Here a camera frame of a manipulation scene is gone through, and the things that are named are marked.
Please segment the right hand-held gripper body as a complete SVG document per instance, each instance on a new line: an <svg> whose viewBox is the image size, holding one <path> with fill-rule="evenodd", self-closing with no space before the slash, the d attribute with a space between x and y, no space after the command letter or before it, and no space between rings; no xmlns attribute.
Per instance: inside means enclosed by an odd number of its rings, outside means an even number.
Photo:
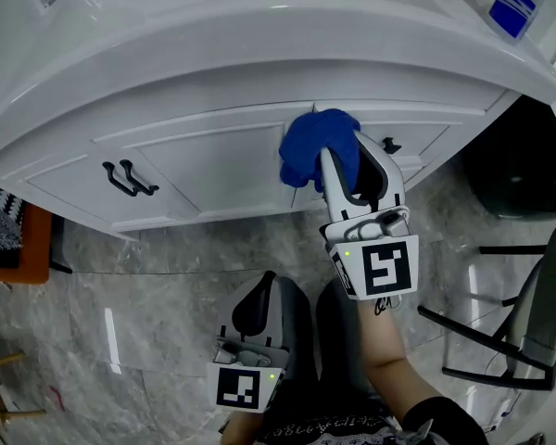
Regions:
<svg viewBox="0 0 556 445"><path fill-rule="evenodd" d="M417 290L419 238L398 206L324 229L326 250L350 299L383 299Z"/></svg>

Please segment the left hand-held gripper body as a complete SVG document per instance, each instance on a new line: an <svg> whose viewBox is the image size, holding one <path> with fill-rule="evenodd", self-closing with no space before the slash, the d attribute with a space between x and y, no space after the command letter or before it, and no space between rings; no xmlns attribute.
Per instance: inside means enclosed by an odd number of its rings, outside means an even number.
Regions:
<svg viewBox="0 0 556 445"><path fill-rule="evenodd" d="M231 411L266 412L283 382L289 360L285 327L247 337L220 326L207 363L211 404Z"/></svg>

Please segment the blue cloth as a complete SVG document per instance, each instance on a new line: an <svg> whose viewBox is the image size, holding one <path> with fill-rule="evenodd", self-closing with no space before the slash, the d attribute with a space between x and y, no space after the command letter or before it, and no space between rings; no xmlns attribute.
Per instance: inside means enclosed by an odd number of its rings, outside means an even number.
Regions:
<svg viewBox="0 0 556 445"><path fill-rule="evenodd" d="M291 124L279 148L283 164L281 181L294 188L313 182L318 193L323 192L320 155L329 148L338 156L347 186L356 187L360 170L360 149L356 132L360 123L345 111L330 108L309 112Z"/></svg>

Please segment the large white drawer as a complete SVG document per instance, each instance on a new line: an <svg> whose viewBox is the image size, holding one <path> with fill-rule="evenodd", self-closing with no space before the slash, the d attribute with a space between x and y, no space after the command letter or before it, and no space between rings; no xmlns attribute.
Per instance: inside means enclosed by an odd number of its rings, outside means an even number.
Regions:
<svg viewBox="0 0 556 445"><path fill-rule="evenodd" d="M448 128L482 117L480 108L427 102L330 100L314 104L317 111L337 108L356 119L360 131L393 158L421 157Z"/></svg>

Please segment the person's right forearm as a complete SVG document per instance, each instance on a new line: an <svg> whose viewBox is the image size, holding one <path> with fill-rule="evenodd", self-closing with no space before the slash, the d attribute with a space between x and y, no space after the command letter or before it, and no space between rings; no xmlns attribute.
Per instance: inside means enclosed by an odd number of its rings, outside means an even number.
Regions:
<svg viewBox="0 0 556 445"><path fill-rule="evenodd" d="M376 303L369 300L358 301L356 305L364 373L401 424L414 406L441 394L410 364L390 310L376 314Z"/></svg>

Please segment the person's left forearm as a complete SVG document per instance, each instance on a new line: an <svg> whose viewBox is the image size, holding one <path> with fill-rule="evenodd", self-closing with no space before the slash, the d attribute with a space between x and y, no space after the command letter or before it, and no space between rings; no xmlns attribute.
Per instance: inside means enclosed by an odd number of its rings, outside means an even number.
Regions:
<svg viewBox="0 0 556 445"><path fill-rule="evenodd" d="M253 445L263 422L263 413L232 412L221 434L221 445Z"/></svg>

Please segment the person's left leg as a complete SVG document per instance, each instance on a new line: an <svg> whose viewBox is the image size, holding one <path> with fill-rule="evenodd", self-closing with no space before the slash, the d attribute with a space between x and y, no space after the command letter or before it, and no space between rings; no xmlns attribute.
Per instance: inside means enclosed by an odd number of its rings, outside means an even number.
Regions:
<svg viewBox="0 0 556 445"><path fill-rule="evenodd" d="M310 302L290 278L278 277L283 318L283 347L289 352L280 390L307 389L318 382Z"/></svg>

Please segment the person's right leg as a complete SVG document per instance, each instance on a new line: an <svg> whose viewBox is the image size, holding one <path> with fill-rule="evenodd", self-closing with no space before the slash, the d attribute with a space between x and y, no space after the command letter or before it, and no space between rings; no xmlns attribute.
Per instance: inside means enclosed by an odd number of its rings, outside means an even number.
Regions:
<svg viewBox="0 0 556 445"><path fill-rule="evenodd" d="M368 395L373 391L361 361L357 302L346 295L339 278L320 294L316 319L322 362L320 384L327 388Z"/></svg>

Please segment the person's black lace-print shirt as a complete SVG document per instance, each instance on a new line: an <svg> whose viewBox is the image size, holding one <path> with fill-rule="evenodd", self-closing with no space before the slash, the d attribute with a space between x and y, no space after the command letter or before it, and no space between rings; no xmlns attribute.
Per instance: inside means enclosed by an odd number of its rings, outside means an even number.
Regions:
<svg viewBox="0 0 556 445"><path fill-rule="evenodd" d="M383 390L281 387L254 445L488 445L483 429L428 385Z"/></svg>

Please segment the white cabinet door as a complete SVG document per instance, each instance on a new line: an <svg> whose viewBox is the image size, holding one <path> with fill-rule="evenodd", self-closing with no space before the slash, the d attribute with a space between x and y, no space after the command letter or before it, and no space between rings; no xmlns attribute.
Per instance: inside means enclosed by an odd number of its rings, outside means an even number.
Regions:
<svg viewBox="0 0 556 445"><path fill-rule="evenodd" d="M280 178L279 148L309 101L213 110L97 138L139 152L199 211L199 220L282 213L295 190Z"/></svg>
<svg viewBox="0 0 556 445"><path fill-rule="evenodd" d="M191 222L200 214L133 148L88 142L43 154L15 144L0 151L0 184L62 218L120 237Z"/></svg>

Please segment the white vanity cabinet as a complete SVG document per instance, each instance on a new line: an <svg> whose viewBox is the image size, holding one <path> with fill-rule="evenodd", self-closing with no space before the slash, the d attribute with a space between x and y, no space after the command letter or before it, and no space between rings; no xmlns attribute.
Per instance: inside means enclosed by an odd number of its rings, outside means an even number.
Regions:
<svg viewBox="0 0 556 445"><path fill-rule="evenodd" d="M476 11L480 1L61 0L40 15L32 0L0 0L0 151L73 149L151 122L262 104L484 110L423 152L413 187L519 96L556 101L556 70L530 41L499 37Z"/></svg>

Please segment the orange sofa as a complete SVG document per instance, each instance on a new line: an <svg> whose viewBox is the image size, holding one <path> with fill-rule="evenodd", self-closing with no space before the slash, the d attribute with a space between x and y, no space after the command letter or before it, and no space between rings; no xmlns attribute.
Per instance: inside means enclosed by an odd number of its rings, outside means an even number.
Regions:
<svg viewBox="0 0 556 445"><path fill-rule="evenodd" d="M0 268L0 283L42 285L51 271L71 274L71 268L53 260L52 224L50 212L26 202L17 269Z"/></svg>

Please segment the white spray bottle blue label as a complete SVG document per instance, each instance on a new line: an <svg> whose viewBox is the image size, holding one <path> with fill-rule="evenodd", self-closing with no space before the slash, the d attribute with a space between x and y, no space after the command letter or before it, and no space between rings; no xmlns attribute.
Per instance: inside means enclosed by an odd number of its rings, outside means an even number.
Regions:
<svg viewBox="0 0 556 445"><path fill-rule="evenodd" d="M491 28L508 41L520 41L545 0L494 0L487 13Z"/></svg>

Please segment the wooden stool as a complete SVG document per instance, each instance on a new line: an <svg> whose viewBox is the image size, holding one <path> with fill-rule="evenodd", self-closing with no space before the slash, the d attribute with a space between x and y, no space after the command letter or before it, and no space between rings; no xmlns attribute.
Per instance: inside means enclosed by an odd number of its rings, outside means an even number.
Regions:
<svg viewBox="0 0 556 445"><path fill-rule="evenodd" d="M0 434L12 421L44 418L47 411L23 381L20 373L25 369L26 354L22 351L3 352L0 355Z"/></svg>

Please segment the black white patterned pillow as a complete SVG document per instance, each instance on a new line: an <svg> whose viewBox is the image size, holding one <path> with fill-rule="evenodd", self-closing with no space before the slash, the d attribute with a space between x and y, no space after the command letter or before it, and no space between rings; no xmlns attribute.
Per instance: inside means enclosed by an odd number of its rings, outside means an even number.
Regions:
<svg viewBox="0 0 556 445"><path fill-rule="evenodd" d="M0 268L17 269L27 203L0 188Z"/></svg>

